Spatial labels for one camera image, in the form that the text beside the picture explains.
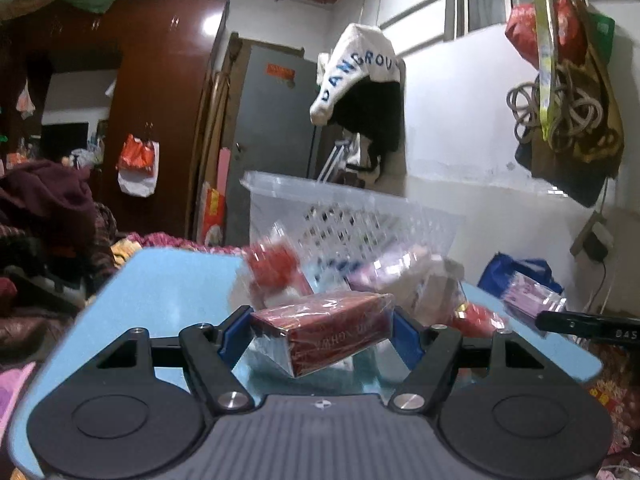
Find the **dark red box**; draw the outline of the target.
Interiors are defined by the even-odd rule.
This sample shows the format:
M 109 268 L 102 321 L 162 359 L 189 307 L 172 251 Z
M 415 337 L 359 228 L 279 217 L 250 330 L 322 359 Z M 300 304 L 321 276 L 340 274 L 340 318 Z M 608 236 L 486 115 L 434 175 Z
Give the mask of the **dark red box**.
M 395 298 L 376 292 L 332 292 L 256 311 L 259 352 L 288 376 L 309 375 L 388 338 Z

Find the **blue fabric bag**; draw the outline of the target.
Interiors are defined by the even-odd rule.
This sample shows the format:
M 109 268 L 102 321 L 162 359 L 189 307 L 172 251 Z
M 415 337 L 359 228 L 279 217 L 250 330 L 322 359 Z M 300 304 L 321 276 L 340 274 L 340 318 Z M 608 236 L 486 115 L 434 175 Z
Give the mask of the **blue fabric bag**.
M 564 292 L 546 260 L 518 260 L 502 252 L 489 261 L 477 287 L 512 307 L 542 304 L 552 294 L 561 297 Z

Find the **maroon clothes pile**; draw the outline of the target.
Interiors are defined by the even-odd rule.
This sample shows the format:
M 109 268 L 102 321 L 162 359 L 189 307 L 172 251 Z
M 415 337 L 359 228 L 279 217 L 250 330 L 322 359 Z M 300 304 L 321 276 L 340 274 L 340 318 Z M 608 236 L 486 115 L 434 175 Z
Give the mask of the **maroon clothes pile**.
M 90 170 L 47 159 L 1 178 L 1 266 L 44 276 L 92 296 L 117 273 L 112 212 L 97 203 Z

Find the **brown hanging bag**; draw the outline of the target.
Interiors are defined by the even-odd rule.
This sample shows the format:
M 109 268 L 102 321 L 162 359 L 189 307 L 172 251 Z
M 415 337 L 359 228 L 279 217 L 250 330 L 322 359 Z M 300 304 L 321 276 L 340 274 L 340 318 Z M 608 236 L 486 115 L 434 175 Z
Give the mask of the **brown hanging bag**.
M 506 95 L 518 140 L 515 160 L 533 178 L 590 208 L 620 170 L 622 118 L 606 67 L 571 10 L 558 15 L 558 53 L 548 136 L 538 117 L 538 81 L 523 82 Z

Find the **red and white packet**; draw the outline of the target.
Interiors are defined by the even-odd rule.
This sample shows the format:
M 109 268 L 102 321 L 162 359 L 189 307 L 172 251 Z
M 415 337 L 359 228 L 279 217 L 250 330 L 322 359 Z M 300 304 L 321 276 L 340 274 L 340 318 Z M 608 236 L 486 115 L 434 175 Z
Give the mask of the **red and white packet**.
M 250 244 L 243 258 L 250 272 L 248 291 L 256 310 L 285 306 L 312 294 L 299 254 L 282 231 Z

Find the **red white plastic bag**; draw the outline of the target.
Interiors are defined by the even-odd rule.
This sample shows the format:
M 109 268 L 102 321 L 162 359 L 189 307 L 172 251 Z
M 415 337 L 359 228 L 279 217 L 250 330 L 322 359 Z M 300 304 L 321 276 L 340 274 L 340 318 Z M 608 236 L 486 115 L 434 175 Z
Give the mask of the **red white plastic bag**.
M 139 198 L 152 196 L 160 173 L 160 144 L 142 141 L 130 134 L 122 146 L 116 168 L 123 193 Z

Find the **clear plastic laundry basket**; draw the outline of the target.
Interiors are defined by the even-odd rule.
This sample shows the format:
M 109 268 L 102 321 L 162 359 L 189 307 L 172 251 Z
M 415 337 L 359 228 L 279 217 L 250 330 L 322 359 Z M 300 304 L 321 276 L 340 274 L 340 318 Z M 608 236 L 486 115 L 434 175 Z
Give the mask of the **clear plastic laundry basket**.
M 303 264 L 372 261 L 396 246 L 449 254 L 463 218 L 393 195 L 247 171 L 250 242 L 284 243 Z

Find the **grey metal door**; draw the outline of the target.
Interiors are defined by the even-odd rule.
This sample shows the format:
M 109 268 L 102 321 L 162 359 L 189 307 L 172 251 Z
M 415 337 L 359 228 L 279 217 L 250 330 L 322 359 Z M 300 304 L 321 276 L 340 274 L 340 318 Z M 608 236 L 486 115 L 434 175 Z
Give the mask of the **grey metal door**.
M 224 146 L 231 152 L 226 192 L 224 242 L 250 241 L 247 171 L 306 178 L 314 160 L 316 128 L 309 107 L 316 90 L 316 66 L 293 51 L 243 40 L 230 66 Z

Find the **dark red wooden wardrobe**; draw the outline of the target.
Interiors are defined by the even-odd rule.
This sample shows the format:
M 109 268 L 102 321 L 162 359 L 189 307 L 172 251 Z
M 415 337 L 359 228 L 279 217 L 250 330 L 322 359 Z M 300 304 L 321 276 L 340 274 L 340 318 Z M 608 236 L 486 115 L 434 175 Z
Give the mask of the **dark red wooden wardrobe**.
M 34 99 L 55 73 L 116 70 L 104 163 L 90 188 L 124 231 L 191 232 L 205 98 L 228 9 L 227 0 L 116 0 L 94 14 L 58 0 L 1 29 L 2 70 L 26 76 Z M 160 144 L 149 197 L 119 187 L 127 136 Z

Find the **white hoodie blue letters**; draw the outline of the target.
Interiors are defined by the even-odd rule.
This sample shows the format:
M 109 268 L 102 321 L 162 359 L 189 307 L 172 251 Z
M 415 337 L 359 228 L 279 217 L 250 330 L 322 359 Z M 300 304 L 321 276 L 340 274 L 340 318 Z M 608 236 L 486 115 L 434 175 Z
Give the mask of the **white hoodie blue letters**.
M 313 125 L 335 124 L 369 140 L 369 163 L 358 171 L 383 172 L 399 148 L 404 96 L 400 61 L 375 26 L 352 23 L 324 66 L 318 96 L 309 109 Z

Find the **wall power adapter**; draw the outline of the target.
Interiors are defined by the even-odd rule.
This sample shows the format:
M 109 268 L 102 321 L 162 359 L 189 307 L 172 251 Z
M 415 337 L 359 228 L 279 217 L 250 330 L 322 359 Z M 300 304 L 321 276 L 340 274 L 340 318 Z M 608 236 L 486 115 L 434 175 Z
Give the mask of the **wall power adapter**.
M 604 263 L 614 247 L 614 237 L 606 227 L 606 219 L 593 211 L 570 245 L 570 254 L 576 258 L 582 252 L 593 262 Z

